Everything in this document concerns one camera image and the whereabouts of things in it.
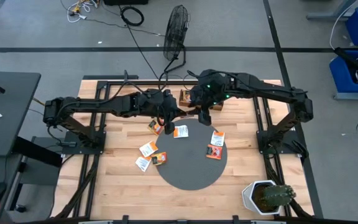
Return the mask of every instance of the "electric fan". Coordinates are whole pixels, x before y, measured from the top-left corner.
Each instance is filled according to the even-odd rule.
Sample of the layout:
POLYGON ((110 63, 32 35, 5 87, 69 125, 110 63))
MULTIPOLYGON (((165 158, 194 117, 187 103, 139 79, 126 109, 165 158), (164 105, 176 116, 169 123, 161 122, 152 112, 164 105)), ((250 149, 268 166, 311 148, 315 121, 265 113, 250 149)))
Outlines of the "electric fan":
POLYGON ((165 33, 164 57, 170 61, 164 72, 171 72, 186 64, 186 47, 183 45, 185 41, 186 31, 188 28, 187 9, 180 5, 173 8, 168 21, 167 32, 165 33), (169 68, 171 64, 178 59, 180 51, 183 49, 183 63, 174 68, 169 68))

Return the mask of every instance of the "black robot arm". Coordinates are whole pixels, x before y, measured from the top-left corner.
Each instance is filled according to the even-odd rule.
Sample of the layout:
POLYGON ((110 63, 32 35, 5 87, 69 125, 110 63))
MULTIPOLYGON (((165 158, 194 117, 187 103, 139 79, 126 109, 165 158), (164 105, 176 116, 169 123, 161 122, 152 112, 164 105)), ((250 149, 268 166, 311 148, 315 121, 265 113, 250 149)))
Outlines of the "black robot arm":
POLYGON ((44 110, 44 123, 48 127, 58 125, 77 134, 88 144, 97 144, 95 127, 84 126, 72 118, 73 113, 111 113, 114 116, 130 118, 132 116, 150 116, 158 119, 165 126, 165 133, 170 134, 175 129, 172 120, 186 115, 178 109, 176 99, 170 90, 160 91, 148 89, 145 92, 135 92, 124 96, 115 96, 108 100, 81 98, 56 98, 47 101, 44 110))
POLYGON ((191 89, 189 107, 197 106, 190 114, 198 114, 198 120, 205 125, 211 124, 209 108, 230 97, 253 98, 255 96, 277 100, 293 105, 291 110, 277 125, 269 127, 265 142, 267 147, 281 145, 283 135, 299 122, 313 119, 313 106, 306 92, 297 88, 287 88, 259 80, 248 73, 229 73, 205 70, 200 76, 188 71, 198 79, 191 89))

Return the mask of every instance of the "wooden table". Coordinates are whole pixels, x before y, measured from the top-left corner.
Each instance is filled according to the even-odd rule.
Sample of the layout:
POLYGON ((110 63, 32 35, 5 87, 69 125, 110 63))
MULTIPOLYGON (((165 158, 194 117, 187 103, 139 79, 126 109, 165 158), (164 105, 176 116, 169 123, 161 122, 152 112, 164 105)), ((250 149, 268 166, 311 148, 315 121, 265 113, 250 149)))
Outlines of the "wooden table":
MULTIPOLYGON (((97 82, 83 80, 78 96, 94 98, 97 82)), ((265 82, 280 85, 280 80, 265 82)), ((178 100, 183 86, 171 85, 167 88, 178 100)), ((111 88, 111 96, 117 89, 118 86, 111 88)), ((126 86, 120 95, 135 91, 134 87, 126 86)), ((285 103, 270 100, 269 105, 273 123, 279 122, 288 113, 285 103)), ((139 147, 157 140, 157 136, 147 129, 151 118, 138 116, 125 119, 108 114, 106 148, 99 161, 91 219, 120 220, 123 215, 129 215, 131 220, 231 220, 233 215, 238 215, 241 220, 272 219, 271 216, 263 217, 251 212, 242 204, 242 190, 253 181, 267 179, 264 162, 258 152, 257 120, 252 99, 230 98, 224 102, 222 111, 211 111, 211 116, 212 125, 226 133, 227 165, 214 184, 205 189, 186 191, 168 184, 152 164, 146 172, 135 165, 140 156, 139 147)), ((75 114, 74 117, 84 125, 90 123, 90 114, 75 114)), ((62 210, 77 189, 82 157, 74 156, 62 167, 52 216, 62 210)), ((294 188, 296 200, 303 209, 313 214, 300 159, 294 154, 282 154, 280 158, 286 184, 294 188)), ((83 198, 82 212, 86 196, 83 198)))

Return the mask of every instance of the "concrete floor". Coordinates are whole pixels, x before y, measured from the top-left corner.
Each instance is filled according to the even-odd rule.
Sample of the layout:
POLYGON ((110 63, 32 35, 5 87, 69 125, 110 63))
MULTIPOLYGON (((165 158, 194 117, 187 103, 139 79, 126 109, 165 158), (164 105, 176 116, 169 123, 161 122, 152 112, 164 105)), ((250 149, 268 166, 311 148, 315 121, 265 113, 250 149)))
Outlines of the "concrete floor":
MULTIPOLYGON (((66 6, 75 0, 63 0, 66 6)), ((307 21, 311 11, 333 10, 340 1, 270 0, 282 47, 329 47, 333 22, 307 21)), ((165 33, 172 8, 183 4, 191 14, 185 45, 189 47, 274 47, 264 4, 261 0, 150 0, 137 6, 145 16, 142 29, 165 33)), ((118 12, 117 7, 107 6, 118 12)), ((123 25, 103 8, 85 13, 90 19, 123 25)), ((163 38, 136 32, 141 47, 163 45, 163 38)), ((335 46, 351 41, 343 22, 336 27, 335 46)), ((6 0, 0 10, 0 47, 135 47, 126 29, 90 21, 70 24, 59 0, 6 0)), ((154 70, 167 61, 162 52, 145 52, 154 70)), ((314 120, 303 124, 306 143, 325 218, 358 220, 358 101, 335 101, 336 91, 329 63, 331 53, 285 53, 291 84, 309 91, 314 120)), ((261 79, 282 79, 276 53, 188 52, 186 70, 195 73, 213 68, 247 72, 261 79)), ((140 53, 57 52, 0 53, 0 71, 42 74, 35 97, 41 101, 57 96, 75 96, 83 75, 120 75, 124 69, 140 78, 153 78, 140 53)), ((42 110, 33 103, 32 109, 42 110)), ((29 112, 20 135, 47 136, 37 113, 29 112)))

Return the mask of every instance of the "round gray pad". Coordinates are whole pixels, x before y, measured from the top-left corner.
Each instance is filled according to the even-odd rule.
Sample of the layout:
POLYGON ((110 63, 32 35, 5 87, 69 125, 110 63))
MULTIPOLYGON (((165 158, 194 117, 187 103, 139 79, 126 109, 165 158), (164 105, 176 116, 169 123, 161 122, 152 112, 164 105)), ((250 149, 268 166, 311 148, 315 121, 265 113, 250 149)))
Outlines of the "round gray pad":
POLYGON ((215 130, 197 119, 181 119, 175 126, 187 125, 187 138, 173 138, 161 133, 156 145, 158 152, 167 152, 167 162, 157 166, 158 172, 169 184, 182 190, 198 190, 213 184, 223 173, 227 162, 227 148, 223 145, 222 158, 206 157, 208 144, 215 130))

